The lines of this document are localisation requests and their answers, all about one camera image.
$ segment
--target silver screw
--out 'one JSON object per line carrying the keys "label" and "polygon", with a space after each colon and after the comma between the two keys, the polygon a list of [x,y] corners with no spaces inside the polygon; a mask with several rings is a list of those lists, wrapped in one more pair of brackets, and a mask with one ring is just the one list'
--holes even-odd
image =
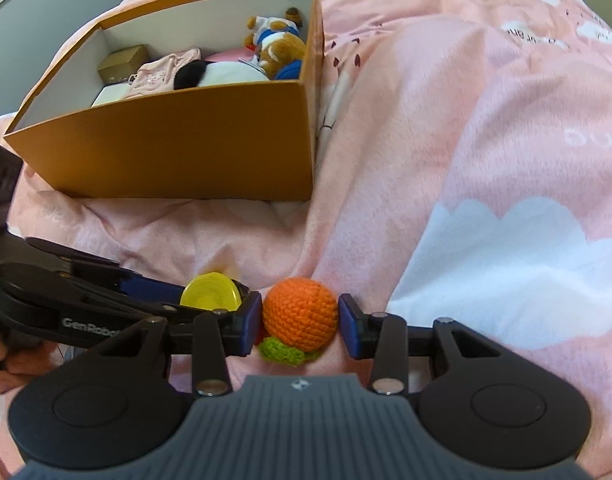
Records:
{"label": "silver screw", "polygon": [[372,389],[375,391],[375,393],[381,395],[396,395],[404,391],[404,383],[402,383],[399,379],[384,377],[383,379],[377,379],[372,384]]}
{"label": "silver screw", "polygon": [[201,396],[217,397],[228,391],[228,384],[219,379],[206,379],[195,385],[195,390]]}

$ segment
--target yellow plastic lid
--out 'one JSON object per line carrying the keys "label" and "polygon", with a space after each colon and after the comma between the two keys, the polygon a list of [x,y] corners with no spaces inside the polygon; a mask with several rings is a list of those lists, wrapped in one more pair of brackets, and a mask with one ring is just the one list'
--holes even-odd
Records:
{"label": "yellow plastic lid", "polygon": [[220,272],[209,272],[196,276],[186,285],[179,304],[206,310],[237,310],[241,304],[241,296],[237,286],[228,276]]}

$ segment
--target pink bedsheet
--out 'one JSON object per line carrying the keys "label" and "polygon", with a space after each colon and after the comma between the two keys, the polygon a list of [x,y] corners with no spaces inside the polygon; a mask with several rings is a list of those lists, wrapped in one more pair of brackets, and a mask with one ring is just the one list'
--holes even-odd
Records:
{"label": "pink bedsheet", "polygon": [[[72,200],[25,168],[10,224],[176,283],[209,270],[257,289],[311,276],[368,312],[463,320],[585,394],[579,462],[610,474],[612,31],[581,0],[322,3],[310,203]],[[366,373],[338,340],[299,370],[229,361],[236,383]],[[177,360],[179,388],[187,371]],[[9,399],[0,478],[21,465]]]}

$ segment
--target human hand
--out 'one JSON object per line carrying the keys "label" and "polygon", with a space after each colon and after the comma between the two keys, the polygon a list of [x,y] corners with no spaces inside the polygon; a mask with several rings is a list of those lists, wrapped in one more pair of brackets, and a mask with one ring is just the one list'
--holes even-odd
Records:
{"label": "human hand", "polygon": [[28,384],[35,377],[56,368],[63,360],[55,355],[57,343],[34,339],[29,345],[29,338],[25,339],[26,348],[16,349],[20,346],[19,339],[12,342],[10,348],[0,333],[0,395]]}

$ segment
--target open shoe box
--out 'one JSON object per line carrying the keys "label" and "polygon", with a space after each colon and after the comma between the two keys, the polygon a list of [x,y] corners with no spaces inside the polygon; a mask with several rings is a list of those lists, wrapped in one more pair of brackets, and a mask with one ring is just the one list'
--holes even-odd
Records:
{"label": "open shoe box", "polygon": [[[241,47],[249,16],[299,9],[298,80],[152,94],[91,107],[97,67],[144,44],[152,59]],[[69,196],[308,200],[323,58],[320,0],[157,0],[100,20],[47,72],[6,132],[13,149]]]}

